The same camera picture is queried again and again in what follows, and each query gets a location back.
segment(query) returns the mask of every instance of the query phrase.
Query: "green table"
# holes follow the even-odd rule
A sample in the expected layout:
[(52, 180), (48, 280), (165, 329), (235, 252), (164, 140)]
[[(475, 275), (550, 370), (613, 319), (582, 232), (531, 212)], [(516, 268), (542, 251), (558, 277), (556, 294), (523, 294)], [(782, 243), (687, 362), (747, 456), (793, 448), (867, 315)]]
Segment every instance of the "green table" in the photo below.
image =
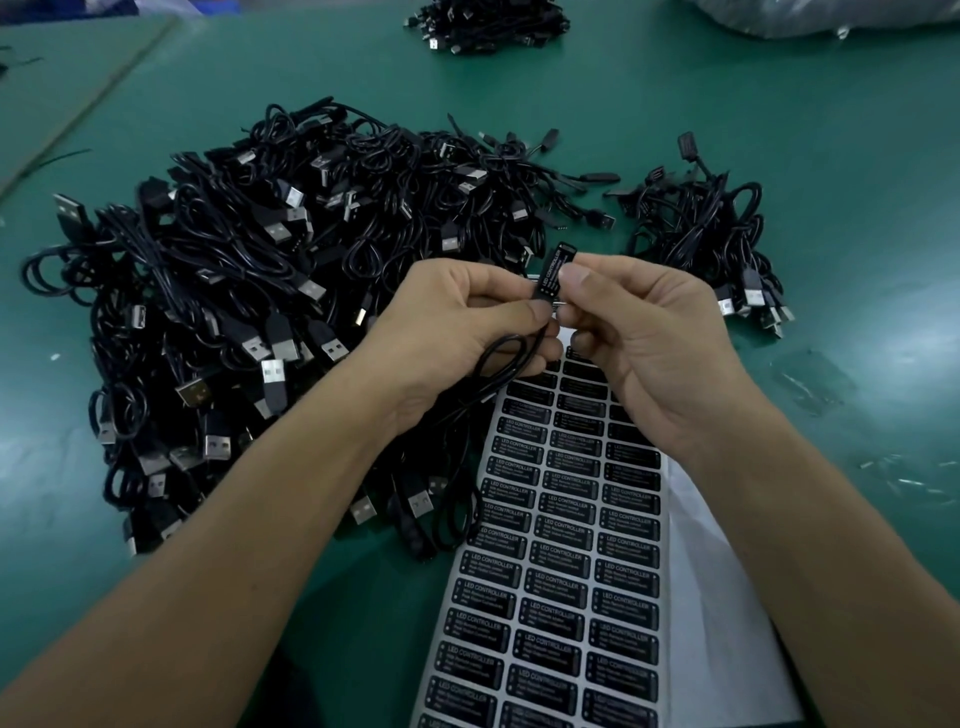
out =
[[(779, 342), (734, 327), (741, 355), (960, 594), (960, 37), (764, 43), (679, 0), (565, 4), (560, 42), (477, 59), (429, 52), (396, 3), (182, 25), (54, 150), (93, 153), (0, 205), (0, 684), (132, 566), (85, 422), (97, 381), (85, 311), (15, 281), (23, 255), (60, 239), (50, 194), (127, 201), (171, 152), (232, 141), (270, 102), (326, 94), (414, 129), (443, 127), (448, 111), (531, 140), (556, 126), (551, 164), (628, 182), (679, 168), (677, 135), (693, 130), (713, 168), (763, 182), (762, 249), (799, 320)], [(626, 235), (565, 237), (614, 252)], [(414, 564), (389, 529), (330, 546), (285, 637), (330, 728), (406, 725), (449, 566)]]

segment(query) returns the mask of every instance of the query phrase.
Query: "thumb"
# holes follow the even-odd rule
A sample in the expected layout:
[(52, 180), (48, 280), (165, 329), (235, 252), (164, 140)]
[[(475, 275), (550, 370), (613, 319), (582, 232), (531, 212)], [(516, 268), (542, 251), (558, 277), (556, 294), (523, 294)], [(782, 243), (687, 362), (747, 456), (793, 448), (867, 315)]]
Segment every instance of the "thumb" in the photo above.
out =
[(616, 281), (577, 263), (560, 269), (560, 285), (568, 303), (606, 321), (620, 336), (637, 333), (650, 316), (660, 313)]

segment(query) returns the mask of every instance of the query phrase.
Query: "forearm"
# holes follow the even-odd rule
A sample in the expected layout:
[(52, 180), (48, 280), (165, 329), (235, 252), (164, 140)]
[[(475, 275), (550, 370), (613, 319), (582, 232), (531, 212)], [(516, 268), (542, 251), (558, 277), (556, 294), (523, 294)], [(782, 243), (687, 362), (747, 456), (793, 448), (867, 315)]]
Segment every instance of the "forearm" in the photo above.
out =
[(828, 725), (957, 725), (960, 607), (772, 405), (740, 423), (690, 474)]
[(390, 438), (345, 362), (204, 506), (0, 696), (0, 725), (232, 726)]

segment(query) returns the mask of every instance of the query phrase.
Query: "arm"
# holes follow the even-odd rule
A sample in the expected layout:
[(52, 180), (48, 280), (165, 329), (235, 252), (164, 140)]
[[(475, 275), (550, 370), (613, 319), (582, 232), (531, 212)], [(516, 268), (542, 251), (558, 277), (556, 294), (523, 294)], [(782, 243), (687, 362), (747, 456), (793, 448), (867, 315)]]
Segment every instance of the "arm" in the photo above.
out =
[[(550, 305), (523, 300), (532, 291), (490, 266), (415, 265), (364, 344), (0, 694), (0, 725), (235, 725), (373, 459), (490, 342), (547, 325)], [(559, 358), (556, 333), (528, 374)]]
[(630, 258), (577, 262), (561, 323), (697, 483), (827, 724), (960, 724), (960, 606), (760, 393), (712, 291)]

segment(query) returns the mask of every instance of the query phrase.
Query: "hand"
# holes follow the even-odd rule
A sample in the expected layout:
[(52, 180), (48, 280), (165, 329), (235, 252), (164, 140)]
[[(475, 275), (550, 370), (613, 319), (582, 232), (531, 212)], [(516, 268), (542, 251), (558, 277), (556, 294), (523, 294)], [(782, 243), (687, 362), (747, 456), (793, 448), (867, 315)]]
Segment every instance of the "hand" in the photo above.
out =
[(733, 350), (713, 291), (682, 271), (580, 254), (560, 272), (562, 326), (599, 366), (630, 417), (681, 461), (738, 417), (771, 406)]
[[(447, 258), (415, 263), (371, 332), (345, 363), (367, 367), (396, 398), (396, 432), (413, 427), (437, 396), (472, 374), (480, 356), (501, 336), (546, 338), (522, 376), (559, 359), (560, 327), (552, 306), (531, 301), (535, 284), (502, 268)], [(516, 345), (494, 354), (484, 369), (494, 374), (513, 360)]]

